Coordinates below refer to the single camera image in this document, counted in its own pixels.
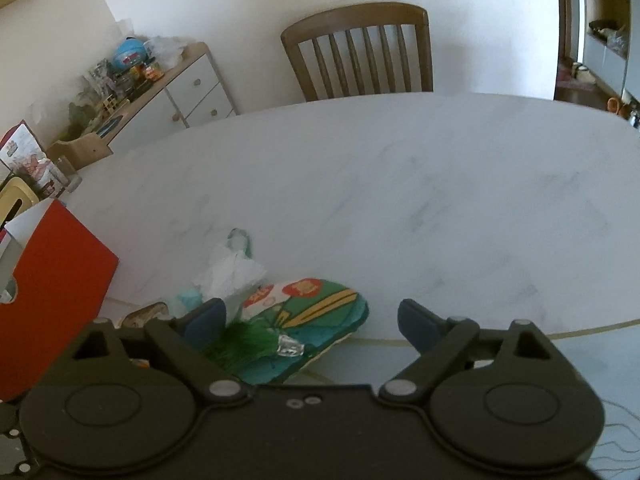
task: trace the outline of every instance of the tissue box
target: tissue box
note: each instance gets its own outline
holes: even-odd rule
[[[39,208],[46,211],[23,241],[12,273],[15,287],[7,287],[13,299],[0,303],[1,400],[31,388],[95,319],[118,265],[115,254],[57,200],[23,213],[25,222]],[[8,264],[2,259],[0,267]]]

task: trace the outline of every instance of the white cabinet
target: white cabinet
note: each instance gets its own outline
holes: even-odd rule
[[[219,83],[207,56],[202,56],[167,87],[178,110],[186,117]]]
[[[587,34],[584,39],[584,65],[617,95],[625,85],[626,59],[607,48],[603,40]]]
[[[191,115],[187,117],[187,124],[190,128],[202,126],[211,121],[226,119],[232,111],[233,107],[229,99],[226,98],[225,90],[222,88],[222,85],[219,84],[203,99],[196,109],[191,112]]]
[[[625,85],[625,73],[626,59],[616,54],[610,48],[605,49],[604,63],[600,77],[610,88],[615,90],[618,95],[622,95],[622,89]]]
[[[129,121],[109,143],[109,147],[113,153],[126,153],[138,146],[181,132],[185,128],[182,115],[163,90]]]
[[[209,54],[204,43],[194,44],[182,64],[156,83],[153,91],[159,94],[114,133],[109,142],[113,153],[125,153],[185,128],[236,114]]]
[[[633,97],[640,99],[640,0],[630,0],[630,2],[631,32],[625,87]]]
[[[602,71],[602,65],[604,64],[605,50],[606,47],[602,41],[594,38],[591,34],[587,34],[584,38],[583,65],[598,75],[598,72]]]

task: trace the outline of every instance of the white wall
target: white wall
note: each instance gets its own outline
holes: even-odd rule
[[[113,50],[114,27],[104,0],[18,0],[0,9],[0,133]]]
[[[381,0],[107,0],[145,35],[190,36],[211,48],[241,112],[303,100],[280,33],[332,7]],[[425,7],[441,92],[552,98],[558,0],[396,0]]]

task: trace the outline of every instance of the white plastic bag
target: white plastic bag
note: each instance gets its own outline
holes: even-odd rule
[[[156,36],[145,43],[146,52],[155,57],[160,68],[167,72],[182,61],[182,53],[188,43],[180,38],[162,38]]]
[[[251,241],[246,232],[234,229],[226,246],[218,246],[211,253],[209,266],[193,280],[200,290],[202,301],[220,298],[226,304],[226,322],[238,316],[241,301],[252,288],[262,283],[264,267],[251,258]]]

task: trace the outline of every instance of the floor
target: floor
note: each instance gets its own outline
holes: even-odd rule
[[[608,99],[609,96],[598,87],[595,87],[593,90],[556,88],[556,95],[554,97],[554,101],[564,101],[565,103],[588,106],[589,108],[597,108],[598,110],[607,109]]]
[[[595,84],[588,84],[573,78],[571,64],[558,60],[555,101],[606,110],[609,97]]]

